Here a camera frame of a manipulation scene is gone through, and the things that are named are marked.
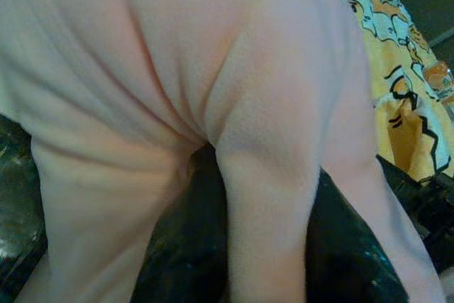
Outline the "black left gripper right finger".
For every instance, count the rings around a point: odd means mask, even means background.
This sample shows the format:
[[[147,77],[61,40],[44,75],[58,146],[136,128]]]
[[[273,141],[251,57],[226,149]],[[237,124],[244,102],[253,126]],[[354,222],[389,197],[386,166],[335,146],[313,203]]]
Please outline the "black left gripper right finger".
[[[308,302],[399,302],[400,279],[365,220],[320,172],[306,236]]]

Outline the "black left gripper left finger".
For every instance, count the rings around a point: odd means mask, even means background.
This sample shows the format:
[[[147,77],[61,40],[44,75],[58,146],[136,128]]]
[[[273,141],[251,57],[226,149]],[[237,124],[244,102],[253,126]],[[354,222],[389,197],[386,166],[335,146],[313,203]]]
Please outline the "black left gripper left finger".
[[[132,302],[226,302],[227,203],[215,149],[190,158],[185,189],[159,218]]]

